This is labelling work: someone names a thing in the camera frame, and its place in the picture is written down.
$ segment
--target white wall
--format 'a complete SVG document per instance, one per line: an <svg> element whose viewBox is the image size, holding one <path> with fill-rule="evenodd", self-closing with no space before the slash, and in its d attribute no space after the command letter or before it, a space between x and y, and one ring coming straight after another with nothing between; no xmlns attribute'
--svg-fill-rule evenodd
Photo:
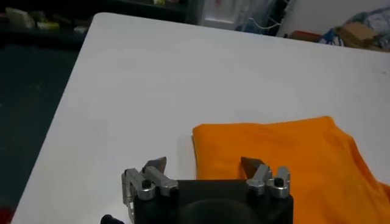
<svg viewBox="0 0 390 224"><path fill-rule="evenodd" d="M389 5L390 0L296 0L278 35L290 34L294 30L324 34L359 12Z"/></svg>

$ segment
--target cardboard box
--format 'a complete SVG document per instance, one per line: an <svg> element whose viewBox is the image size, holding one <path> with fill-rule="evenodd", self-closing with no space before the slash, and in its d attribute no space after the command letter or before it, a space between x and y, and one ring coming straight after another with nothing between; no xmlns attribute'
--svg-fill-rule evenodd
<svg viewBox="0 0 390 224"><path fill-rule="evenodd" d="M350 23L339 28L338 34L347 47L368 47L375 43L378 35L361 23Z"/></svg>

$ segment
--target orange towel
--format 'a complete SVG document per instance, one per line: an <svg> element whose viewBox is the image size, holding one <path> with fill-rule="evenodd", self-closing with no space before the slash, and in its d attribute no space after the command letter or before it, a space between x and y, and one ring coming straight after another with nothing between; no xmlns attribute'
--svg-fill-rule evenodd
<svg viewBox="0 0 390 224"><path fill-rule="evenodd" d="M288 166L294 223L390 223L379 183L352 137L330 117L277 124L203 124L193 130L198 179L246 178L240 157Z"/></svg>

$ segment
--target clutter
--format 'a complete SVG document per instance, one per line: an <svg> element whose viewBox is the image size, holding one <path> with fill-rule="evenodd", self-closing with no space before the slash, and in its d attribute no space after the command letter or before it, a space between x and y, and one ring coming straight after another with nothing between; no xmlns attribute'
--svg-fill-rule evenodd
<svg viewBox="0 0 390 224"><path fill-rule="evenodd" d="M12 25L28 29L35 27L35 21L27 12L9 7L5 8L5 12Z"/></svg>
<svg viewBox="0 0 390 224"><path fill-rule="evenodd" d="M76 33L81 33L81 34L84 34L86 33L88 30L88 27L86 26L76 26L73 31L75 31Z"/></svg>
<svg viewBox="0 0 390 224"><path fill-rule="evenodd" d="M58 14L53 14L52 19L60 24L72 25L72 20Z"/></svg>
<svg viewBox="0 0 390 224"><path fill-rule="evenodd" d="M33 11L33 12L29 12L29 14L35 20L35 22L49 21L43 11Z"/></svg>
<svg viewBox="0 0 390 224"><path fill-rule="evenodd" d="M92 18L90 19L75 19L74 20L74 25L76 26L90 26L92 22Z"/></svg>
<svg viewBox="0 0 390 224"><path fill-rule="evenodd" d="M322 38L318 41L320 44L328 44L335 46L344 46L344 42L337 35L335 29L330 29L327 33L325 33Z"/></svg>
<svg viewBox="0 0 390 224"><path fill-rule="evenodd" d="M390 50L390 7L363 12L355 15L347 23L362 23L379 34L378 44Z"/></svg>
<svg viewBox="0 0 390 224"><path fill-rule="evenodd" d="M37 22L37 27L40 30L57 30L60 25L56 22Z"/></svg>
<svg viewBox="0 0 390 224"><path fill-rule="evenodd" d="M337 29L347 47L368 47L375 43L378 33L361 23L346 24Z"/></svg>
<svg viewBox="0 0 390 224"><path fill-rule="evenodd" d="M155 4L155 5L165 5L165 0L153 0L153 4Z"/></svg>

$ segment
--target metal bracket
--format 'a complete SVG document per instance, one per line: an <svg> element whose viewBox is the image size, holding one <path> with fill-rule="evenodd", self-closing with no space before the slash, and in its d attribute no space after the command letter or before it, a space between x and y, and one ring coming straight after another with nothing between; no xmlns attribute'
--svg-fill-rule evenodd
<svg viewBox="0 0 390 224"><path fill-rule="evenodd" d="M290 172L287 167L281 166L274 179L267 182L274 198L286 198L290 194Z"/></svg>
<svg viewBox="0 0 390 224"><path fill-rule="evenodd" d="M272 170L260 159L241 157L241 165L248 177L246 184L249 190L256 196L263 195L266 187L270 189L274 198L286 198L290 190L290 172L287 167L278 168L276 177L272 176Z"/></svg>
<svg viewBox="0 0 390 224"><path fill-rule="evenodd" d="M256 196L263 195L267 180L272 178L272 171L269 166L262 164L255 172L255 175L246 181L250 190L255 192Z"/></svg>
<svg viewBox="0 0 390 224"><path fill-rule="evenodd" d="M177 194L179 183L177 180L172 180L162 174L156 167L148 166L144 169L144 176L151 180L160 188L160 193L166 197L175 196Z"/></svg>
<svg viewBox="0 0 390 224"><path fill-rule="evenodd" d="M146 162L145 166L142 168L142 173L145 173L145 169L148 166L155 167L158 171L160 171L161 173L164 173L165 166L166 166L166 157L164 156L164 157L161 157L158 159L149 160L148 162Z"/></svg>
<svg viewBox="0 0 390 224"><path fill-rule="evenodd" d="M155 197L155 184L146 180L136 169L126 169L121 175L122 200L127 206L129 218L134 223L134 198L150 200Z"/></svg>

